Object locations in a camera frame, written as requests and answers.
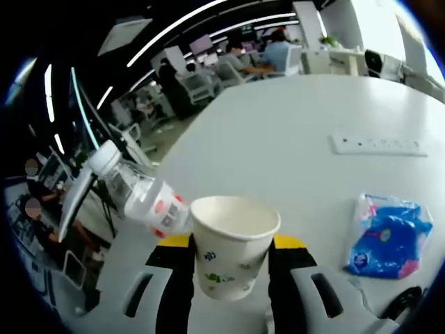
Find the person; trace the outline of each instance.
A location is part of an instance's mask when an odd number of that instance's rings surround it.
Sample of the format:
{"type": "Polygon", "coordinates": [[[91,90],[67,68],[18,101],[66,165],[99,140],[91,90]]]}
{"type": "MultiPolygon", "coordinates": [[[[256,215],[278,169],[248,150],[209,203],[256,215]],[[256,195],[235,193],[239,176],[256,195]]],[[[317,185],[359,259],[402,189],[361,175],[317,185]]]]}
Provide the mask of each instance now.
{"type": "Polygon", "coordinates": [[[176,78],[177,71],[167,58],[161,59],[158,82],[179,119],[185,119],[195,112],[185,88],[176,78]]]}
{"type": "MultiPolygon", "coordinates": [[[[28,180],[27,183],[29,193],[31,194],[29,198],[35,198],[41,204],[43,209],[49,212],[56,219],[57,223],[60,223],[60,220],[62,219],[63,206],[59,203],[59,201],[64,191],[51,191],[43,183],[31,178],[28,180]]],[[[89,234],[85,231],[82,223],[78,219],[74,220],[73,228],[79,233],[80,237],[82,238],[82,240],[84,240],[88,248],[94,251],[99,250],[96,243],[90,238],[89,234]]]]}
{"type": "Polygon", "coordinates": [[[254,67],[252,65],[245,65],[238,58],[243,51],[243,45],[240,42],[229,42],[226,46],[226,54],[220,57],[219,63],[228,62],[232,67],[240,72],[243,76],[247,74],[264,74],[273,72],[271,66],[266,67],[254,67]]]}
{"type": "Polygon", "coordinates": [[[190,72],[190,73],[195,73],[196,71],[196,65],[194,63],[189,63],[186,65],[186,69],[190,72]]]}
{"type": "Polygon", "coordinates": [[[270,37],[272,42],[264,49],[262,62],[271,65],[275,72],[284,72],[291,43],[287,42],[281,29],[275,30],[270,37]]]}
{"type": "MultiPolygon", "coordinates": [[[[48,256],[56,263],[59,269],[63,268],[65,262],[65,254],[71,247],[68,246],[68,237],[64,238],[62,242],[58,241],[58,233],[53,228],[47,227],[40,220],[40,208],[38,207],[38,200],[31,195],[24,195],[20,199],[19,210],[26,220],[31,222],[35,238],[43,247],[48,256]]],[[[80,237],[86,242],[87,247],[93,251],[99,250],[95,243],[88,237],[84,238],[86,234],[80,221],[75,220],[73,230],[78,232],[80,237]]]]}

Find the black chair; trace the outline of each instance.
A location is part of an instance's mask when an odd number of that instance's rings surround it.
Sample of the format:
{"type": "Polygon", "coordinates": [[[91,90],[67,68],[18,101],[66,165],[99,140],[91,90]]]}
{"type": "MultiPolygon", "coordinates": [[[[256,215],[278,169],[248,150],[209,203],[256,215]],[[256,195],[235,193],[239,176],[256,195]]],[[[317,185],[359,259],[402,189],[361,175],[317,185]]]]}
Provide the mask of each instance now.
{"type": "Polygon", "coordinates": [[[368,75],[370,77],[380,78],[380,73],[383,68],[382,57],[374,51],[366,50],[364,59],[366,61],[366,66],[368,67],[368,75]]]}

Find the bottle label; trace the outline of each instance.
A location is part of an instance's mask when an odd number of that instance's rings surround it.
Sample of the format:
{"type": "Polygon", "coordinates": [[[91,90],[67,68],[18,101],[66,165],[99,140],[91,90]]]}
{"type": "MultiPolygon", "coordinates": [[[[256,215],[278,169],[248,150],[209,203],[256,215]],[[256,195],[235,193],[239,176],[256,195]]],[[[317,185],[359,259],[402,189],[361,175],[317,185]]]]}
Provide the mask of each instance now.
{"type": "Polygon", "coordinates": [[[180,232],[185,226],[187,216],[188,205],[168,184],[163,182],[147,217],[154,233],[160,237],[166,237],[173,232],[180,232]]]}

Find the potted plant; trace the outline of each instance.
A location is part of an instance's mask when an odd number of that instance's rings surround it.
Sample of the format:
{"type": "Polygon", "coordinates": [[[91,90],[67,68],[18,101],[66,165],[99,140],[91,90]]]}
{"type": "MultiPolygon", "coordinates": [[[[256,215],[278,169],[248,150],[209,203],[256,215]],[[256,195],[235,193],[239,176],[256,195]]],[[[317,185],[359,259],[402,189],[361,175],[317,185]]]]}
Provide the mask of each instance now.
{"type": "Polygon", "coordinates": [[[327,48],[338,47],[340,45],[339,41],[334,36],[322,36],[318,40],[327,48]]]}

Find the power outlet strip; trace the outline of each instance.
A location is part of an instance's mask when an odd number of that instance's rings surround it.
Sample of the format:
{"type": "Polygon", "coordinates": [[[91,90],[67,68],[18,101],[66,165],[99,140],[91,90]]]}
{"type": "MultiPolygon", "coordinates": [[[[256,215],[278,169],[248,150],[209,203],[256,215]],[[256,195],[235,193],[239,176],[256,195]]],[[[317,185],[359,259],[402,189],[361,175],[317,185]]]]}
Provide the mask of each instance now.
{"type": "Polygon", "coordinates": [[[425,144],[407,139],[380,139],[332,135],[336,154],[375,154],[427,157],[425,144]]]}

